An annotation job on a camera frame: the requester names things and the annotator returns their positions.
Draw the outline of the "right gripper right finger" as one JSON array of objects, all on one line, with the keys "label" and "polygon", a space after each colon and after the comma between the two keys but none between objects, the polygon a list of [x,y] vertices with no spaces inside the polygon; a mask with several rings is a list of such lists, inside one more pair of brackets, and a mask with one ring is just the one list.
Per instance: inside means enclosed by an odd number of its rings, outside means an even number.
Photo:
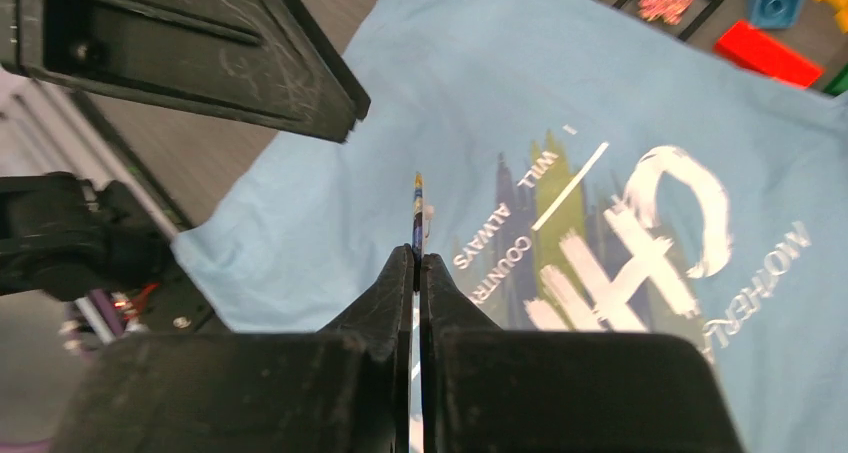
[{"label": "right gripper right finger", "polygon": [[421,262],[429,452],[739,452],[706,360],[666,334],[505,330]]}]

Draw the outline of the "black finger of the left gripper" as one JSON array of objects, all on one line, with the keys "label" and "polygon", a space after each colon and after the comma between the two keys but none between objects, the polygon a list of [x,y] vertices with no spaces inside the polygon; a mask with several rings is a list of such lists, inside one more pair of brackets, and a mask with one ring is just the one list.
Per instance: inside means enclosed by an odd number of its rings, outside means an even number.
[{"label": "black finger of the left gripper", "polygon": [[1,64],[336,143],[370,106],[301,0],[1,0]]}]

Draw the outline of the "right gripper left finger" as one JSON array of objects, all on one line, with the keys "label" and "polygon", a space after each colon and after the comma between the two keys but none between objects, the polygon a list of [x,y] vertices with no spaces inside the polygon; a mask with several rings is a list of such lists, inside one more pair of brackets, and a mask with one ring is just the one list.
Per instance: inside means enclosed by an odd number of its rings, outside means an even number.
[{"label": "right gripper left finger", "polygon": [[108,346],[55,452],[405,452],[414,258],[314,333],[140,334]]}]

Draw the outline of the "blue round brooch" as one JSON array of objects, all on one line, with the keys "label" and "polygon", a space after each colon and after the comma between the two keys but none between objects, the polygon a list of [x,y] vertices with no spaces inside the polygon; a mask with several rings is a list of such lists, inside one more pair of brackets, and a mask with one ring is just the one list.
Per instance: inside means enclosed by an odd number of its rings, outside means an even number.
[{"label": "blue round brooch", "polygon": [[424,255],[424,248],[430,235],[430,222],[432,220],[432,216],[433,209],[430,205],[426,205],[424,200],[422,175],[417,172],[414,181],[412,234],[412,251],[417,261],[420,261]]}]

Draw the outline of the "light blue printed t-shirt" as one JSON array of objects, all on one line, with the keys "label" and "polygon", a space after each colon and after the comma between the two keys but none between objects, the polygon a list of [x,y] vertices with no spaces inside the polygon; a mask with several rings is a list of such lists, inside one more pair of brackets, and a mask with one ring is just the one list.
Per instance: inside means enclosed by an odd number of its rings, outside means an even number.
[{"label": "light blue printed t-shirt", "polygon": [[592,0],[378,0],[367,118],[281,133],[178,261],[236,331],[318,328],[412,232],[504,328],[667,333],[750,452],[847,448],[847,103]]}]

